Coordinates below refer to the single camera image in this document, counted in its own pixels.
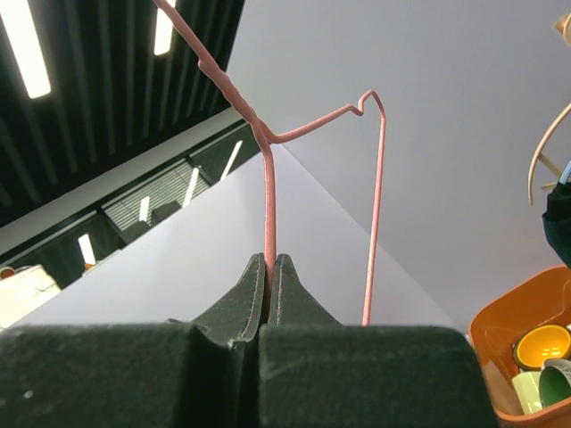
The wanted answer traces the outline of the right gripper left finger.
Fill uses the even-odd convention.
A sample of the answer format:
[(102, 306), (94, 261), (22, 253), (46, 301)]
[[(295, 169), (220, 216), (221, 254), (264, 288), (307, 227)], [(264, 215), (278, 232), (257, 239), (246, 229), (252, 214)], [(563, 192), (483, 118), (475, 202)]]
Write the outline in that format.
[(190, 322), (1, 335), (4, 427), (255, 427), (265, 263)]

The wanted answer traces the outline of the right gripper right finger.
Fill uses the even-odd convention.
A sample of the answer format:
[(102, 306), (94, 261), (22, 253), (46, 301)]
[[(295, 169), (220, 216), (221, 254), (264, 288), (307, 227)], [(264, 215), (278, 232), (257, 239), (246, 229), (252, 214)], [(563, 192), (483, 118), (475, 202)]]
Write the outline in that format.
[(263, 427), (494, 427), (476, 355), (431, 325), (345, 326), (279, 256), (259, 336)]

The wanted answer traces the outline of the pink wire hanger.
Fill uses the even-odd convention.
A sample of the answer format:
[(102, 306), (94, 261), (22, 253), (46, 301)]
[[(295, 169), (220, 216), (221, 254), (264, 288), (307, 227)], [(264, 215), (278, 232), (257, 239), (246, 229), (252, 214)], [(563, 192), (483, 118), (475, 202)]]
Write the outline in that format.
[(235, 111), (248, 123), (254, 140), (261, 149), (264, 165), (264, 262), (266, 271), (266, 284), (264, 290), (264, 302), (271, 303), (272, 280), (275, 273), (277, 260), (277, 198), (276, 198), (276, 174), (272, 145), (285, 144), (302, 136), (324, 127), (330, 122), (339, 119), (344, 114), (352, 113), (356, 116), (365, 114), (365, 104), (373, 100), (379, 112), (379, 138), (377, 153), (377, 172), (375, 179), (375, 192), (373, 199), (372, 223), (370, 231), (368, 265), (364, 292), (364, 302), (361, 323), (370, 325), (371, 309), (373, 302), (374, 277), (377, 261), (377, 240), (381, 214), (384, 160), (385, 160), (385, 135), (387, 117), (385, 107), (379, 94), (374, 90), (368, 90), (360, 98), (357, 104), (346, 104), (335, 111), (313, 120), (299, 128), (282, 134), (274, 133), (269, 126), (258, 116), (255, 109), (245, 100), (237, 87), (231, 81), (229, 75), (221, 69), (214, 60), (209, 50), (200, 38), (193, 32), (176, 8), (166, 1), (155, 3), (170, 20), (173, 28), (186, 41), (188, 46), (198, 58), (200, 71), (220, 90), (224, 98), (230, 103)]

